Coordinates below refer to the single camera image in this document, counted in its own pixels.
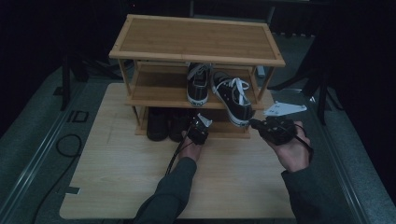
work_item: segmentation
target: black sneaker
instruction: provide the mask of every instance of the black sneaker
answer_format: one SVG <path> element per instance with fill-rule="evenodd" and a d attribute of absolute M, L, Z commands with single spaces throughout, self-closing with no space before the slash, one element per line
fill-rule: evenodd
<path fill-rule="evenodd" d="M 249 85 L 239 77 L 230 77 L 224 72 L 217 72 L 211 78 L 212 91 L 227 107 L 230 121 L 237 127 L 248 126 L 254 111 L 244 90 Z"/>
<path fill-rule="evenodd" d="M 175 108 L 172 110 L 169 138 L 174 142 L 181 142 L 183 135 L 181 132 L 187 131 L 190 127 L 192 111 L 186 108 Z"/>
<path fill-rule="evenodd" d="M 187 75 L 187 99 L 194 106 L 207 102 L 207 79 L 211 71 L 210 63 L 191 63 Z"/>
<path fill-rule="evenodd" d="M 149 107 L 148 108 L 148 139 L 152 141 L 162 141 L 169 134 L 168 119 L 166 108 Z"/>

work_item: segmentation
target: shelf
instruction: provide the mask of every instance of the shelf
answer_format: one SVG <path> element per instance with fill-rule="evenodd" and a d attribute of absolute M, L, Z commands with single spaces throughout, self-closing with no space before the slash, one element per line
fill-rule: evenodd
<path fill-rule="evenodd" d="M 214 72 L 223 71 L 232 77 L 240 77 L 249 83 L 250 87 L 245 95 L 252 103 L 253 110 L 264 110 L 263 103 L 258 99 L 259 89 L 255 77 L 251 75 L 251 66 L 218 65 Z M 192 105 L 187 100 L 187 73 L 184 63 L 140 63 L 135 69 L 132 79 L 131 95 L 127 105 L 183 107 Z M 223 102 L 208 86 L 208 101 L 200 108 L 225 109 Z"/>
<path fill-rule="evenodd" d="M 285 66 L 268 24 L 128 15 L 110 58 Z"/>
<path fill-rule="evenodd" d="M 148 127 L 148 107 L 142 107 L 140 111 L 141 126 L 137 126 L 134 134 L 146 135 Z M 204 117 L 212 119 L 213 123 L 209 127 L 208 138 L 250 138 L 250 133 L 246 127 L 236 127 L 228 119 L 226 110 L 223 109 L 197 109 Z"/>

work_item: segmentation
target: person's arm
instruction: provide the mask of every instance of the person's arm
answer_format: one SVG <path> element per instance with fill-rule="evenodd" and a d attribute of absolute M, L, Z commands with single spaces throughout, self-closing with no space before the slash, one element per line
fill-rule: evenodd
<path fill-rule="evenodd" d="M 187 205 L 202 146 L 187 137 L 175 169 L 161 179 L 155 193 L 139 208 L 134 223 L 173 223 Z"/>
<path fill-rule="evenodd" d="M 310 145 L 302 130 L 303 124 L 295 122 L 297 136 Z M 318 185 L 309 166 L 309 152 L 297 139 L 281 146 L 267 142 L 287 171 L 282 173 L 290 196 L 290 205 L 297 223 L 352 223 L 345 211 Z"/>

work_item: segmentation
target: top shelf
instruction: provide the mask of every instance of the top shelf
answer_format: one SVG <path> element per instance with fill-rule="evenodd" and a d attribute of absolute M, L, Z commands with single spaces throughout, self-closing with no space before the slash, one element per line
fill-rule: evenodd
<path fill-rule="evenodd" d="M 266 23 L 128 15 L 110 58 L 285 66 Z"/>

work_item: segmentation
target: floor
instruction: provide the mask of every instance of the floor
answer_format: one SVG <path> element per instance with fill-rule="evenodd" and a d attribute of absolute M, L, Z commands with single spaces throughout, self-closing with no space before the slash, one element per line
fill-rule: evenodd
<path fill-rule="evenodd" d="M 271 85 L 295 74 L 313 40 L 303 36 L 286 38 L 277 35 L 275 38 L 287 66 L 276 70 Z M 59 217 L 64 188 L 68 186 L 77 163 L 70 163 L 73 159 L 61 156 L 56 148 L 58 146 L 61 150 L 67 150 L 67 154 L 77 152 L 78 141 L 75 138 L 62 140 L 62 136 L 77 134 L 83 145 L 106 85 L 120 82 L 94 73 L 88 83 L 72 80 L 72 101 L 68 110 L 61 112 L 61 97 L 53 95 L 56 87 L 62 84 L 60 71 L 57 70 L 46 79 L 0 140 L 0 177 L 3 185 L 0 192 L 0 223 L 122 223 L 123 220 L 65 220 Z M 351 211 L 356 223 L 391 223 L 396 220 L 395 208 L 387 198 L 347 116 L 329 102 L 325 117 L 327 126 L 322 126 L 315 115 L 315 98 L 307 99 L 299 93 L 305 82 L 302 80 L 287 90 L 273 92 L 273 96 L 284 103 L 308 106 L 308 112 L 290 117 L 307 124 L 309 137 L 320 155 L 315 165 L 323 188 L 338 198 L 346 211 Z M 86 120 L 78 117 L 70 119 L 71 113 L 76 114 L 78 111 L 81 116 L 87 116 Z M 72 164 L 71 169 L 62 176 L 69 164 Z M 261 219 L 189 220 L 189 223 L 296 222 L 294 219 Z"/>

